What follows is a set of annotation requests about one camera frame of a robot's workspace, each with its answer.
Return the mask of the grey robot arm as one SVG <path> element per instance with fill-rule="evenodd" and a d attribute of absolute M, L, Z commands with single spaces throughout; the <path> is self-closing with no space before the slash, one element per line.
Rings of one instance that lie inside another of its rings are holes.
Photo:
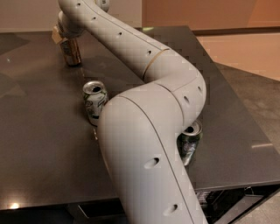
<path fill-rule="evenodd" d="M 177 146 L 205 105 L 205 80 L 170 47 L 110 16 L 105 1 L 58 0 L 66 37 L 89 32 L 143 81 L 105 105 L 97 129 L 129 224 L 207 224 Z"/>

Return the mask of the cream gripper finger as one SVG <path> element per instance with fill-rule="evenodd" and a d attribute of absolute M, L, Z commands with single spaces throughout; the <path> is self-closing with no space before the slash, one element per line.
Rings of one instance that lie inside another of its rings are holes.
<path fill-rule="evenodd" d="M 65 39 L 60 35 L 59 28 L 54 26 L 52 29 L 52 40 L 57 45 L 62 43 Z"/>

